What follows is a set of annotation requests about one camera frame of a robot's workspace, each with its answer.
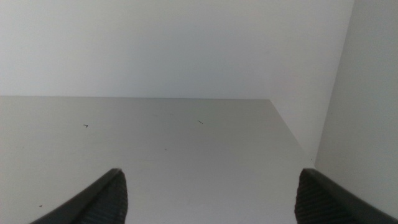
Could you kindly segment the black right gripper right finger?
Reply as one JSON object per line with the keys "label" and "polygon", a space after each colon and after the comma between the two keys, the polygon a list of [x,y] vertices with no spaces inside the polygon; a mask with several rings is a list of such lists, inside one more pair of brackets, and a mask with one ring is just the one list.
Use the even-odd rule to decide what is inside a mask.
{"label": "black right gripper right finger", "polygon": [[303,169],[295,202],[298,224],[397,224],[315,169]]}

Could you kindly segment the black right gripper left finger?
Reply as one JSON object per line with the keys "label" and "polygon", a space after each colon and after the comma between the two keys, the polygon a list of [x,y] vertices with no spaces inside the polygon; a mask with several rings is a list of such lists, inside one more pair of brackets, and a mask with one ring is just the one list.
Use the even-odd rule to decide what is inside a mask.
{"label": "black right gripper left finger", "polygon": [[121,169],[111,169],[70,200],[32,223],[124,223],[127,210],[126,177]]}

